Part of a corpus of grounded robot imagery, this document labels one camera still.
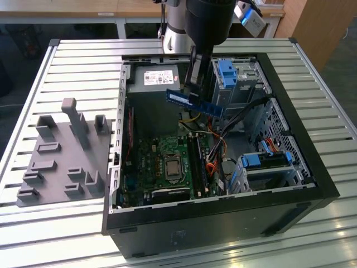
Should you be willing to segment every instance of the power supply label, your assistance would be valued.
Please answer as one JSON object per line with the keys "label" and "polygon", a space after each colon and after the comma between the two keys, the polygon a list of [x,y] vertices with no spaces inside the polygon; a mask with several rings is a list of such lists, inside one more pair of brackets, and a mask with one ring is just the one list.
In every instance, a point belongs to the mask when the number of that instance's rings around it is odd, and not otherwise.
{"label": "power supply label", "polygon": [[173,83],[172,70],[146,71],[144,73],[144,85],[167,85]]}

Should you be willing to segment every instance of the cpu socket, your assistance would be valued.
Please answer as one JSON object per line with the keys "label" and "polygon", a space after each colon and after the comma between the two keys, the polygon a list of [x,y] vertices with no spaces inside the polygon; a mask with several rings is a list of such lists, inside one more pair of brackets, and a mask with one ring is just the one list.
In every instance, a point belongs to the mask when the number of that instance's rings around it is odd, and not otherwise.
{"label": "cpu socket", "polygon": [[165,163],[165,179],[171,183],[176,184],[182,180],[182,166],[180,154],[166,155]]}

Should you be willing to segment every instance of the blue ram module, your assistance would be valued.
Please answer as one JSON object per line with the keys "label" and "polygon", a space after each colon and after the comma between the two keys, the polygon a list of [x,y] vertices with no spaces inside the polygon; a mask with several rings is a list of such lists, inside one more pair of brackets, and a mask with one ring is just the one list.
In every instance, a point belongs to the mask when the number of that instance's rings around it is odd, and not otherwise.
{"label": "blue ram module", "polygon": [[198,112],[205,113],[209,116],[218,118],[221,118],[224,111],[222,107],[216,106],[209,102],[204,102],[203,100],[200,101],[199,105],[190,103],[188,96],[181,93],[177,93],[170,89],[166,89],[166,100],[168,102],[184,106],[188,109],[196,110]]}

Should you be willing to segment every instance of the desk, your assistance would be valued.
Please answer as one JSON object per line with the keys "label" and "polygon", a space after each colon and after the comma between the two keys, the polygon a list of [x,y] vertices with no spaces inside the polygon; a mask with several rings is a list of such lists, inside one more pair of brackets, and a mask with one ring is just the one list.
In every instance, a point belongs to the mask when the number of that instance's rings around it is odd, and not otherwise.
{"label": "desk", "polygon": [[[281,9],[263,9],[268,24],[264,37],[273,38]],[[158,23],[161,9],[150,0],[1,0],[0,23],[75,24],[115,23],[120,39],[126,39],[126,23]]]}
{"label": "desk", "polygon": [[160,256],[125,260],[100,234],[103,198],[18,208],[16,194],[36,143],[38,114],[56,122],[65,97],[87,120],[116,118],[121,55],[162,53],[158,40],[63,40],[47,49],[0,162],[2,267],[315,267],[357,259],[357,130],[298,45],[287,39],[227,40],[214,52],[266,52],[321,155],[340,199],[289,231]]}

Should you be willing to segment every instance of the aluminum slotted table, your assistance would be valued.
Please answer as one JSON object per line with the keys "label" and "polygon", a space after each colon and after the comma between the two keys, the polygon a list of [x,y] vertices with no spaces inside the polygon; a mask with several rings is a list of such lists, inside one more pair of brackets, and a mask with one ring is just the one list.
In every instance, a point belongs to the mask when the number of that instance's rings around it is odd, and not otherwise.
{"label": "aluminum slotted table", "polygon": [[0,266],[316,267],[357,265],[357,131],[298,44],[227,40],[214,52],[266,52],[341,194],[284,234],[125,260],[100,234],[103,198],[27,208],[15,205],[41,114],[67,121],[63,98],[87,120],[115,121],[121,55],[159,54],[157,40],[50,43],[0,163]]}

